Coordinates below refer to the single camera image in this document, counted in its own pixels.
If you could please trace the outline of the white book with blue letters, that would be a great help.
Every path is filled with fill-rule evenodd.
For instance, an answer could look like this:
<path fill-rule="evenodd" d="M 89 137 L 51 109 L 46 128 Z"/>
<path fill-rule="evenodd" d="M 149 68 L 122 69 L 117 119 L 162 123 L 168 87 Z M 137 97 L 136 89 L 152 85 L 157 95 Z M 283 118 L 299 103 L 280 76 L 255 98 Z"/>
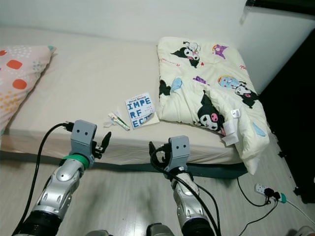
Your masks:
<path fill-rule="evenodd" d="M 149 124 L 159 123 L 156 115 L 155 102 L 148 92 L 142 93 L 125 101 L 130 117 L 130 127 L 137 129 Z"/>

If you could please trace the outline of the cream cartoon print comforter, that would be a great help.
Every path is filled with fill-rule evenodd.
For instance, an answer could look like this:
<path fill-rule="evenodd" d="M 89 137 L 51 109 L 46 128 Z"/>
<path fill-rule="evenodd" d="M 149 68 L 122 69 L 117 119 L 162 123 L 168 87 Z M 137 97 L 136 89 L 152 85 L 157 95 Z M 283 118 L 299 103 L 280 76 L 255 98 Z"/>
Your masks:
<path fill-rule="evenodd" d="M 159 58 L 161 120 L 196 125 L 234 146 L 248 173 L 258 171 L 270 143 L 265 110 L 236 47 L 165 36 Z"/>

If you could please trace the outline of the pink pillow with orange spots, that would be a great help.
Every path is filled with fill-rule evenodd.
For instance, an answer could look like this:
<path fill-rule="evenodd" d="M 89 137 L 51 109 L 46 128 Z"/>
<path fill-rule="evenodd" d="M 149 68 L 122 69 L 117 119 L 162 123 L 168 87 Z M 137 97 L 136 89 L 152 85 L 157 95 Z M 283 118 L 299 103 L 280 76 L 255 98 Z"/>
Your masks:
<path fill-rule="evenodd" d="M 0 134 L 50 63 L 54 46 L 0 47 Z"/>

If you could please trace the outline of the cream bed mattress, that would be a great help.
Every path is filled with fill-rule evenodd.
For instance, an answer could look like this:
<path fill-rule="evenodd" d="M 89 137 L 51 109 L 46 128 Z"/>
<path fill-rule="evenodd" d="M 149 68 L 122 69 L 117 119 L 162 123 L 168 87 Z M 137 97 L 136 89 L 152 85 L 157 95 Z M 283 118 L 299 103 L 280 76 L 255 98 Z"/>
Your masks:
<path fill-rule="evenodd" d="M 130 127 L 125 101 L 148 92 L 159 110 L 159 58 L 154 43 L 112 40 L 54 31 L 2 27 L 0 45 L 54 46 L 50 63 L 41 73 L 15 115 L 0 134 L 0 150 L 38 153 L 41 140 L 54 124 L 85 120 L 97 125 L 94 139 L 112 132 L 103 163 L 146 164 L 148 144 L 187 136 L 189 162 L 243 163 L 222 135 L 192 124 L 165 121 Z M 130 131 L 110 121 L 115 112 Z"/>

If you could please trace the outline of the right robot leg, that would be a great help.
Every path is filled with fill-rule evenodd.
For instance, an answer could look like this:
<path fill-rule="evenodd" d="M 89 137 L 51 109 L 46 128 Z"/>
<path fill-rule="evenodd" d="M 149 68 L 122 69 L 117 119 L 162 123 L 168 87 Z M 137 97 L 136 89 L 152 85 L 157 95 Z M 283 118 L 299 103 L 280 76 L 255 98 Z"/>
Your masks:
<path fill-rule="evenodd" d="M 146 236 L 175 236 L 173 231 L 162 223 L 153 223 L 148 226 Z"/>

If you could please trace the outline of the robot leg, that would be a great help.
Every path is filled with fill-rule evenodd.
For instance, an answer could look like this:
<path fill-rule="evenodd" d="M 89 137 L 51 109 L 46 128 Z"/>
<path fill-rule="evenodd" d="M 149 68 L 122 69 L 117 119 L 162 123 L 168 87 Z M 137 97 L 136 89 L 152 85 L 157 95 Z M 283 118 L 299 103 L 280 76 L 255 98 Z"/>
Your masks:
<path fill-rule="evenodd" d="M 162 223 L 153 223 L 148 226 L 146 236 L 175 236 L 173 231 Z"/>
<path fill-rule="evenodd" d="M 92 230 L 85 234 L 85 236 L 112 236 L 107 230 Z"/>

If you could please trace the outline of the left robot leg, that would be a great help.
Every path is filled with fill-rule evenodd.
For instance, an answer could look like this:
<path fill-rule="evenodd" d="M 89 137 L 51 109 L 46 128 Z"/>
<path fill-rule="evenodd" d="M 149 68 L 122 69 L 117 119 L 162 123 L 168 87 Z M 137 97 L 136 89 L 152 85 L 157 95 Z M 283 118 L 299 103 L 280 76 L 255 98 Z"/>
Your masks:
<path fill-rule="evenodd" d="M 85 234 L 85 236 L 112 236 L 107 230 L 92 230 Z"/>

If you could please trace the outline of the white power strip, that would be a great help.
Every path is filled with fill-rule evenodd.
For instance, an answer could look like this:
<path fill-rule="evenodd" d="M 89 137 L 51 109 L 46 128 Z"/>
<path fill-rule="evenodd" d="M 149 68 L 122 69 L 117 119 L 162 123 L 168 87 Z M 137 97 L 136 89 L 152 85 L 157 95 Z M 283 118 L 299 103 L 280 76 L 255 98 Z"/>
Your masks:
<path fill-rule="evenodd" d="M 275 190 L 271 189 L 270 187 L 267 187 L 267 186 L 263 186 L 263 184 L 259 184 L 259 183 L 256 183 L 254 185 L 254 190 L 263 195 L 263 196 L 266 196 L 266 197 L 273 197 L 275 195 Z"/>

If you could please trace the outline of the black cabinet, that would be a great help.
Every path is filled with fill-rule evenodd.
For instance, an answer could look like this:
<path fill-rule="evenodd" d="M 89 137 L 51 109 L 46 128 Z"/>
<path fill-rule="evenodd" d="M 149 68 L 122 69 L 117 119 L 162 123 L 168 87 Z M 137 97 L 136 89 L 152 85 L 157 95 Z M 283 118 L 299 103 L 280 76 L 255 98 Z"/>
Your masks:
<path fill-rule="evenodd" d="M 315 203 L 315 38 L 306 39 L 261 95 L 293 193 Z"/>

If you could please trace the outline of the dark bed frame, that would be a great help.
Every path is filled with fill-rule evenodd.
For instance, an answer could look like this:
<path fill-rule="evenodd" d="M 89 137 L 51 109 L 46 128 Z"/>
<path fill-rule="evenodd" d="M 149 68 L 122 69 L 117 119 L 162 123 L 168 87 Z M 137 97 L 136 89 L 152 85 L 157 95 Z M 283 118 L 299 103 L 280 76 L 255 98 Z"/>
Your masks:
<path fill-rule="evenodd" d="M 24 162 L 35 162 L 36 154 L 15 153 L 9 151 L 0 151 L 1 160 L 20 160 Z M 248 173 L 243 163 L 238 164 L 194 164 L 187 163 L 188 171 L 192 176 L 208 177 L 213 179 L 236 179 Z M 108 163 L 95 163 L 94 169 L 113 170 L 120 172 L 154 172 L 158 170 L 153 168 L 151 164 L 130 164 L 116 165 Z"/>

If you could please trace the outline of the black wall rail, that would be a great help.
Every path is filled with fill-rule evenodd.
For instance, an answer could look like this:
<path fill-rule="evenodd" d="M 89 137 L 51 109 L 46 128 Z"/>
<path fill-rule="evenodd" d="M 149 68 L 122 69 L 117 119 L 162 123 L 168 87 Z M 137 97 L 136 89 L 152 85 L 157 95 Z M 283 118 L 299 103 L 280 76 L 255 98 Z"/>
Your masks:
<path fill-rule="evenodd" d="M 315 8 L 315 0 L 246 0 L 246 5 L 270 9 Z"/>

